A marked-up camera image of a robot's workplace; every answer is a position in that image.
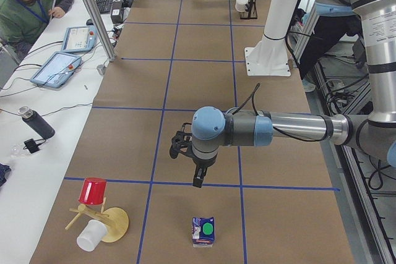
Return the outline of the white pedestal column base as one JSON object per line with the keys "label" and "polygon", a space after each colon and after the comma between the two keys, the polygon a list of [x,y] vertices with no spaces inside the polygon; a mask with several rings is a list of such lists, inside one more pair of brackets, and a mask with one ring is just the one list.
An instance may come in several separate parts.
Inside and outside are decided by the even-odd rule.
{"label": "white pedestal column base", "polygon": [[248,76],[291,75],[285,37],[298,0],[271,0],[262,39],[245,49]]}

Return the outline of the upper teach pendant tablet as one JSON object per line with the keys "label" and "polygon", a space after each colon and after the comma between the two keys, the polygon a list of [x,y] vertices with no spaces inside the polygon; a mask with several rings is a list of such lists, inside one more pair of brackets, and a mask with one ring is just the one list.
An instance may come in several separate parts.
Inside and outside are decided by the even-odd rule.
{"label": "upper teach pendant tablet", "polygon": [[65,53],[86,53],[97,41],[97,29],[93,25],[68,27],[66,29],[61,51]]}

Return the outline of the aluminium frame post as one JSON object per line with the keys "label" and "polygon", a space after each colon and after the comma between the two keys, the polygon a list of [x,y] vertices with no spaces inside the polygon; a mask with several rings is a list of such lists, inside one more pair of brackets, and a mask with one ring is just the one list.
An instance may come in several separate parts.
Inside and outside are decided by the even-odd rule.
{"label": "aluminium frame post", "polygon": [[98,10],[95,0],[83,0],[85,7],[88,11],[90,18],[93,21],[94,26],[97,28],[98,37],[101,41],[101,44],[105,50],[105,53],[108,57],[109,62],[113,62],[116,55],[111,45],[108,32],[106,31],[105,24],[103,23],[102,17]]}

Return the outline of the milk carton green cap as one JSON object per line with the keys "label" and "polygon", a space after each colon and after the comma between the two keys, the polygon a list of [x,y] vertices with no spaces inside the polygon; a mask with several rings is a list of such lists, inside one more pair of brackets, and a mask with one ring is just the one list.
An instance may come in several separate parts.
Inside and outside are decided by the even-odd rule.
{"label": "milk carton green cap", "polygon": [[212,247],[215,242],[215,218],[192,218],[192,246],[194,248]]}

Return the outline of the black water bottle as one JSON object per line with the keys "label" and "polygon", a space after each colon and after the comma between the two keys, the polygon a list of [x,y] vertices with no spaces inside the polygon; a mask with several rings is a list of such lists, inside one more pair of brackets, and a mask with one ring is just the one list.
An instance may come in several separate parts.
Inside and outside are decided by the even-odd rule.
{"label": "black water bottle", "polygon": [[22,120],[43,139],[49,139],[55,135],[55,130],[36,111],[28,106],[19,108],[18,113],[22,116]]}

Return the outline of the small black clip device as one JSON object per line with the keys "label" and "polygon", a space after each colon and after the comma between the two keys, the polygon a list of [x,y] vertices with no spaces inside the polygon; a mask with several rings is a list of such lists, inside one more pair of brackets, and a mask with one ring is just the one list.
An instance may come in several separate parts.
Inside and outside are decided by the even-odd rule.
{"label": "small black clip device", "polygon": [[40,150],[39,145],[32,138],[24,141],[24,145],[24,148],[27,149],[30,153],[35,153]]}

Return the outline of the red plastic cup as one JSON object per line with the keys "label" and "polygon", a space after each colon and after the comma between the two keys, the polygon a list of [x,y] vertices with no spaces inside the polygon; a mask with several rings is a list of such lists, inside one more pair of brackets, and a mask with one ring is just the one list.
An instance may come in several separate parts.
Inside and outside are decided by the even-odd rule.
{"label": "red plastic cup", "polygon": [[105,189],[105,179],[87,177],[84,180],[78,201],[84,205],[100,205],[104,201]]}

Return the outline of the lower teach pendant tablet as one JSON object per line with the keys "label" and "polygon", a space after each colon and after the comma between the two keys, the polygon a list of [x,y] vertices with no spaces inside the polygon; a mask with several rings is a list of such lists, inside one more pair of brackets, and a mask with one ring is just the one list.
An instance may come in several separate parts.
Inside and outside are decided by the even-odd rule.
{"label": "lower teach pendant tablet", "polygon": [[81,57],[71,53],[55,52],[30,78],[38,87],[60,88],[80,66]]}

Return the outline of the teach pendant tablet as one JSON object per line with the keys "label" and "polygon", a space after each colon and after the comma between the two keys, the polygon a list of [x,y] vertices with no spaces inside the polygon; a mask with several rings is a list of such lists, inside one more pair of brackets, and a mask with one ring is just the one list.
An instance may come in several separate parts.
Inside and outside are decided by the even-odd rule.
{"label": "teach pendant tablet", "polygon": [[38,87],[60,88],[80,66],[81,57],[71,53],[55,52],[30,78]]}
{"label": "teach pendant tablet", "polygon": [[68,27],[66,29],[61,51],[65,53],[86,53],[97,41],[97,29],[93,25]]}

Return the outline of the wooden cup tree stand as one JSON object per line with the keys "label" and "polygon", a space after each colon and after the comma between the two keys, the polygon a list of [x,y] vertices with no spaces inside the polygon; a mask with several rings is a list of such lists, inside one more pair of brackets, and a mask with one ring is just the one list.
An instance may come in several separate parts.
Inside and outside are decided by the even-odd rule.
{"label": "wooden cup tree stand", "polygon": [[120,240],[120,238],[125,235],[129,227],[129,217],[122,208],[112,207],[105,210],[105,203],[106,197],[103,199],[100,211],[96,211],[89,205],[83,203],[81,203],[77,208],[70,208],[69,211],[77,214],[65,227],[65,230],[68,230],[82,215],[87,215],[92,219],[100,221],[106,226],[108,232],[101,241],[112,243]]}

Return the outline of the white cup rack front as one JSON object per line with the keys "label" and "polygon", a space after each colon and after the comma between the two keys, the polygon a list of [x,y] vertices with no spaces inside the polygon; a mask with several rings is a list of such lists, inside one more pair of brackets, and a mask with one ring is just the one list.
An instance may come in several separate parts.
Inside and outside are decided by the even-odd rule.
{"label": "white cup rack front", "polygon": [[236,0],[235,9],[238,12],[245,12],[247,9],[247,4],[249,0]]}

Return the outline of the small metal cylinder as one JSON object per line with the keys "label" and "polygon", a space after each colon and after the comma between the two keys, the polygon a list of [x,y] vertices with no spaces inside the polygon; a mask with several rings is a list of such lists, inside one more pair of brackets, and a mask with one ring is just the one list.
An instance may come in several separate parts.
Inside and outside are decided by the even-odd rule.
{"label": "small metal cylinder", "polygon": [[104,64],[100,64],[97,66],[97,71],[100,75],[104,75],[106,72],[106,66]]}

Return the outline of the black power adapter box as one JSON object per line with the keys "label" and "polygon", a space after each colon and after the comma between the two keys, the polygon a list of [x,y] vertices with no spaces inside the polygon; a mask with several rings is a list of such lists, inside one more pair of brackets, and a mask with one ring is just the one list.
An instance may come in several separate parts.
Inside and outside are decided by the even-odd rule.
{"label": "black power adapter box", "polygon": [[121,1],[114,1],[111,6],[111,21],[113,24],[123,23],[124,20],[124,8]]}

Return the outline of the person in green sweater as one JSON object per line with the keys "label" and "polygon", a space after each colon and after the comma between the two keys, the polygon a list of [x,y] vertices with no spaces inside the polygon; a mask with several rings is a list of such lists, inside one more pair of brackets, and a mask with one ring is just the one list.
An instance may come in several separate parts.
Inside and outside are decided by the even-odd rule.
{"label": "person in green sweater", "polygon": [[1,36],[22,60],[48,26],[60,19],[74,0],[1,0]]}

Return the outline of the white plastic cup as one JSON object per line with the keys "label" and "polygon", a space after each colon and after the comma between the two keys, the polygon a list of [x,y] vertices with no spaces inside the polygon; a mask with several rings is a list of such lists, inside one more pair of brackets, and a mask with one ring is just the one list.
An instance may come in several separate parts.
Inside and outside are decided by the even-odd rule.
{"label": "white plastic cup", "polygon": [[91,219],[77,237],[77,245],[86,252],[92,252],[107,233],[105,224],[99,220]]}

